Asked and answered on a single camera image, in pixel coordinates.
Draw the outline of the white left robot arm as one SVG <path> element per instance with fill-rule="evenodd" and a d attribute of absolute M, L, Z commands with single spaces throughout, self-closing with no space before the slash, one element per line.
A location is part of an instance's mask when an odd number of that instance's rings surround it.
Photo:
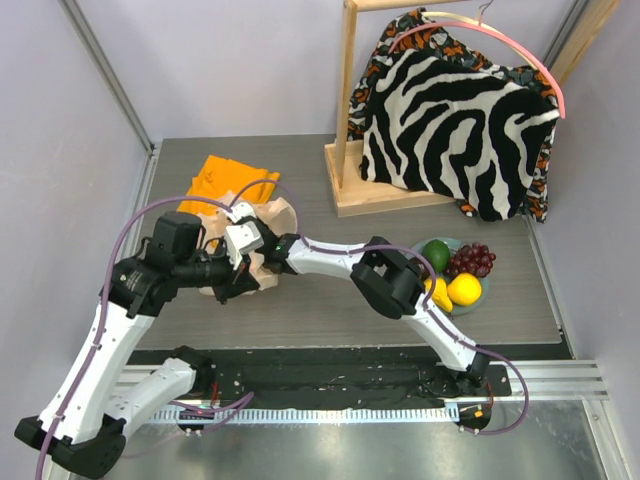
<path fill-rule="evenodd" d="M 168 260 L 130 257 L 112 268 L 90 332 L 65 381 L 37 416 L 19 421 L 15 437 L 65 470 L 103 478 L 127 441 L 154 413 L 187 394 L 200 399 L 214 381 L 211 359 L 186 346 L 173 350 L 145 380 L 115 396 L 131 353 L 181 288 L 211 287 L 224 300 L 257 289 L 245 262 L 199 250 Z"/>

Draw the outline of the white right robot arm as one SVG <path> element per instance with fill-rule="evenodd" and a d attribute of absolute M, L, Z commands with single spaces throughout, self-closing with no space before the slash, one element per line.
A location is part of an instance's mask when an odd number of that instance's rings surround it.
<path fill-rule="evenodd" d="M 331 244 L 298 234 L 277 235 L 263 221 L 254 223 L 263 241 L 257 251 L 275 273 L 351 281 L 376 313 L 405 321 L 427 342 L 451 371 L 457 391 L 472 395 L 486 385 L 489 356 L 435 305 L 420 269 L 410 261 L 417 253 L 378 236 L 365 244 Z"/>

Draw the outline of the red fake grapes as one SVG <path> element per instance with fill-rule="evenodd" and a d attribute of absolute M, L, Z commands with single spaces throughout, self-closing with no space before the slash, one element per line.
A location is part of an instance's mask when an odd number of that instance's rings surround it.
<path fill-rule="evenodd" d="M 453 279 L 462 273 L 469 273 L 476 278 L 486 278 L 491 273 L 496 254 L 487 245 L 475 242 L 463 244 L 455 250 L 444 269 L 444 275 Z"/>

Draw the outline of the banana print plastic bag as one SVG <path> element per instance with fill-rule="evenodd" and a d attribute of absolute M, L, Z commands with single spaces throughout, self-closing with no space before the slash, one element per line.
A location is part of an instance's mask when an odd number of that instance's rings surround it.
<path fill-rule="evenodd" d="M 284 198 L 278 197 L 266 203 L 254 203 L 242 197 L 240 202 L 248 203 L 257 214 L 257 218 L 263 221 L 276 236 L 297 232 L 297 214 Z M 223 236 L 224 229 L 230 224 L 226 214 L 218 210 L 215 210 L 211 215 L 198 213 L 197 216 L 201 219 L 206 231 L 206 240 Z M 251 260 L 249 272 L 257 280 L 258 290 L 276 287 L 278 285 L 277 276 L 264 266 L 264 256 L 253 252 L 249 256 Z"/>

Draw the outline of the yellow fake pear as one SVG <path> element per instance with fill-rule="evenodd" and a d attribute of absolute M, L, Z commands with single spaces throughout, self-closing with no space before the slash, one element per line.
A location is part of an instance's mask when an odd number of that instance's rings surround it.
<path fill-rule="evenodd" d="M 444 312 L 451 313 L 454 305 L 447 291 L 447 283 L 443 277 L 437 277 L 434 292 L 431 296 L 433 302 Z"/>

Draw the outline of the yellow fake lemon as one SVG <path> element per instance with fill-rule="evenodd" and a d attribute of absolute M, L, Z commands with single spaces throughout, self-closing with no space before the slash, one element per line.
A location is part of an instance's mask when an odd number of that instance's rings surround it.
<path fill-rule="evenodd" d="M 469 307 L 481 298 L 483 287 L 474 275 L 461 273 L 449 282 L 447 294 L 454 304 Z"/>

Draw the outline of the dark fake fruit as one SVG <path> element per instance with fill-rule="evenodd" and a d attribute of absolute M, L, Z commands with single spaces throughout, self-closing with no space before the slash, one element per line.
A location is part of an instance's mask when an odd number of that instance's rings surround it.
<path fill-rule="evenodd" d="M 420 278 L 421 278 L 421 280 L 422 281 L 426 281 L 430 277 L 429 270 L 427 269 L 425 264 L 422 263 L 422 262 L 418 262 L 417 263 L 417 267 L 420 270 Z"/>

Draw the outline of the green fake fruit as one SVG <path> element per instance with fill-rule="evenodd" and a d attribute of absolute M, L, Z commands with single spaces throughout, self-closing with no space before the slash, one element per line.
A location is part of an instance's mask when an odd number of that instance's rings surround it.
<path fill-rule="evenodd" d="M 436 273 L 441 273 L 448 266 L 450 250 L 447 244 L 439 239 L 427 242 L 422 251 L 423 257 L 431 264 Z"/>

